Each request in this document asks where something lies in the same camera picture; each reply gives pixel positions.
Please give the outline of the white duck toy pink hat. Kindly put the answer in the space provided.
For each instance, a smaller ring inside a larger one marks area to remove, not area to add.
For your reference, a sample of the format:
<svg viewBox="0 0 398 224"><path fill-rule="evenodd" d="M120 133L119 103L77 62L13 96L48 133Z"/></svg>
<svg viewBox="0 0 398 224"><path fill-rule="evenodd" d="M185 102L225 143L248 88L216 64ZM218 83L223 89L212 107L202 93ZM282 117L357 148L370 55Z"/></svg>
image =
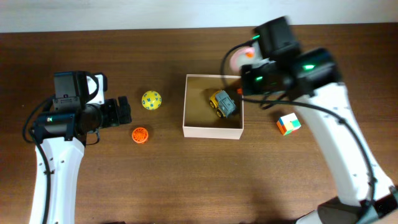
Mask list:
<svg viewBox="0 0 398 224"><path fill-rule="evenodd" d="M254 47L242 47L238 49L229 60L230 69L241 76L243 65L252 65L256 61L256 53Z"/></svg>

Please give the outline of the colourful puzzle cube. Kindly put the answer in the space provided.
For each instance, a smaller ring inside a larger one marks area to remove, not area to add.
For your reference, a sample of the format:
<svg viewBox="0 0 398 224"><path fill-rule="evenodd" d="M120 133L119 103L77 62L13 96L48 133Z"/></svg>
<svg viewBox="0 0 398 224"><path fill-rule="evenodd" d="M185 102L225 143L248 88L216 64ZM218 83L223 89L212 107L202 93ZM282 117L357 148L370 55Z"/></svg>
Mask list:
<svg viewBox="0 0 398 224"><path fill-rule="evenodd" d="M281 116L277 121L277 127L283 136L290 134L298 130L301 127L301 123L298 120L295 113L287 114L285 116Z"/></svg>

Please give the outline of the yellow and grey toy truck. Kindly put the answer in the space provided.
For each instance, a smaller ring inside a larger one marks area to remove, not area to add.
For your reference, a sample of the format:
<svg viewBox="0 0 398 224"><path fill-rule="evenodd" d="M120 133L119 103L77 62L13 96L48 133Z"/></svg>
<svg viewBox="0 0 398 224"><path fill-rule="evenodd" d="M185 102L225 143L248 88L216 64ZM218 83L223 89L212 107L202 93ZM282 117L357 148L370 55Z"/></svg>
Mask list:
<svg viewBox="0 0 398 224"><path fill-rule="evenodd" d="M236 111L234 100L224 90L218 90L209 97L210 106L220 118L228 118Z"/></svg>

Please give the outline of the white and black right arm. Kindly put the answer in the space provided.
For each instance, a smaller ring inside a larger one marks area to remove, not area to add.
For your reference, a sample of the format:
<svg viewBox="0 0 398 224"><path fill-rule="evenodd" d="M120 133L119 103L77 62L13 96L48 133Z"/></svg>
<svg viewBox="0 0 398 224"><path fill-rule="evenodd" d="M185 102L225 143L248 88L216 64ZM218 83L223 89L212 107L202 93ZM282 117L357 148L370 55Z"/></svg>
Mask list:
<svg viewBox="0 0 398 224"><path fill-rule="evenodd" d="M352 112L348 91L327 49L302 52L285 17L254 29L264 65L241 70L243 100L283 92L316 139L338 194L299 223L373 223L397 211L397 187L375 160Z"/></svg>

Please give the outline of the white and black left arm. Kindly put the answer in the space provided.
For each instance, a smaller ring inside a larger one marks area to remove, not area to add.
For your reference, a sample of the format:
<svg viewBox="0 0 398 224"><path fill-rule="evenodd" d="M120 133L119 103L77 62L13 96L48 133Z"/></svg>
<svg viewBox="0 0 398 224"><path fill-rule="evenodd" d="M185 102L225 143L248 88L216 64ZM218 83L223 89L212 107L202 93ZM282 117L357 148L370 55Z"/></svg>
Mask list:
<svg viewBox="0 0 398 224"><path fill-rule="evenodd" d="M126 96L105 99L103 73L57 72L55 94L38 108L41 113L25 127L35 146L37 172L30 223L74 223L78 172L88 134L129 124Z"/></svg>

